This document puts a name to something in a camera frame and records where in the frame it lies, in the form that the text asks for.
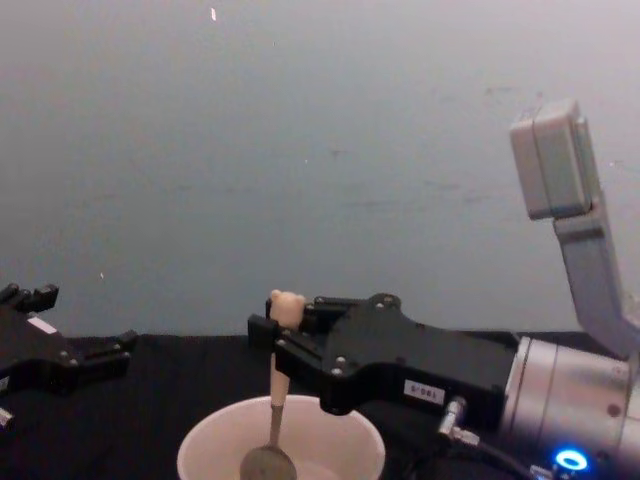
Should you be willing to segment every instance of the metal spoon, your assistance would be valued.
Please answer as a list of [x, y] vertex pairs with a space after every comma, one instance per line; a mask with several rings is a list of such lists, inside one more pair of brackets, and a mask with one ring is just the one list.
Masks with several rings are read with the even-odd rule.
[[297, 480], [295, 465], [278, 447], [283, 407], [271, 405], [269, 443], [247, 453], [240, 465], [240, 480]]

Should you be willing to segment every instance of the bowl rim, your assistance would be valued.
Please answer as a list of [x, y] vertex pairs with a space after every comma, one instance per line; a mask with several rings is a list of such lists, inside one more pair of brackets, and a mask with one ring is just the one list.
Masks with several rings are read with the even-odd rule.
[[[180, 479], [185, 480], [187, 478], [185, 467], [184, 467], [184, 457], [186, 455], [186, 451], [190, 443], [193, 441], [193, 438], [200, 432], [200, 430], [207, 427], [209, 422], [214, 421], [216, 418], [221, 417], [232, 410], [237, 410], [239, 408], [242, 408], [254, 403], [263, 403], [263, 402], [270, 402], [270, 401], [271, 401], [271, 397], [268, 395], [261, 396], [261, 397], [248, 398], [246, 400], [241, 400], [239, 402], [229, 404], [226, 407], [222, 407], [221, 409], [216, 410], [215, 412], [207, 415], [205, 418], [200, 420], [189, 431], [189, 433], [187, 433], [187, 435], [182, 440], [182, 443], [180, 444], [180, 449], [178, 450], [178, 457], [177, 457], [178, 476], [180, 477]], [[318, 407], [320, 406], [320, 399], [318, 397], [313, 397], [311, 395], [287, 395], [287, 402], [290, 402], [290, 401], [303, 402], [303, 403], [309, 402], [317, 405]], [[376, 472], [376, 478], [380, 478], [382, 476], [382, 472], [384, 470], [386, 457], [387, 457], [387, 451], [384, 445], [384, 440], [382, 439], [382, 435], [380, 435], [380, 432], [378, 431], [376, 426], [371, 422], [371, 420], [369, 420], [367, 417], [362, 415], [360, 412], [353, 410], [347, 416], [353, 417], [357, 422], [362, 424], [371, 435], [375, 443], [377, 453], [379, 454], [378, 458], [381, 459], [381, 462], [379, 462], [379, 465], [378, 465], [378, 471]]]

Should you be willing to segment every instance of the silver cylinder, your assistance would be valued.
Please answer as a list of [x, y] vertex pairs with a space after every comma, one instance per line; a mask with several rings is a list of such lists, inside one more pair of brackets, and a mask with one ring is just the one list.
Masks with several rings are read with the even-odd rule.
[[636, 414], [631, 385], [625, 362], [524, 338], [507, 385], [502, 437], [547, 465], [563, 449], [580, 450], [590, 463], [584, 478], [640, 478], [640, 391]]

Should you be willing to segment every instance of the spoon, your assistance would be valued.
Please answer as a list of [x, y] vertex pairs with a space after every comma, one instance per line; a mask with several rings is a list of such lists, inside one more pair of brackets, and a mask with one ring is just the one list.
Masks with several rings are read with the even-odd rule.
[[[281, 327], [297, 330], [305, 299], [290, 292], [271, 292], [270, 317]], [[289, 393], [289, 377], [276, 370], [276, 356], [271, 355], [271, 431], [269, 443], [254, 448], [242, 460], [240, 480], [297, 480], [293, 461], [278, 447], [284, 403]]]

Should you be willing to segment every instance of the table surface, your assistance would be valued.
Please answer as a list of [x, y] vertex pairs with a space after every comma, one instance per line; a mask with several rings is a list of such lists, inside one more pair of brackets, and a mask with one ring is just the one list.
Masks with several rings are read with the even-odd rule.
[[[535, 336], [597, 350], [584, 334]], [[0, 434], [0, 479], [175, 480], [177, 452], [189, 430], [226, 405], [267, 395], [268, 368], [268, 353], [249, 349], [246, 337], [143, 335], [122, 379], [87, 386], [69, 397], [21, 392], [2, 399], [16, 424]], [[292, 392], [307, 393], [295, 383]], [[382, 403], [359, 411], [384, 439], [382, 480], [399, 479], [407, 462], [432, 445], [433, 417]], [[442, 460], [436, 467], [417, 478], [512, 478], [463, 460]]]

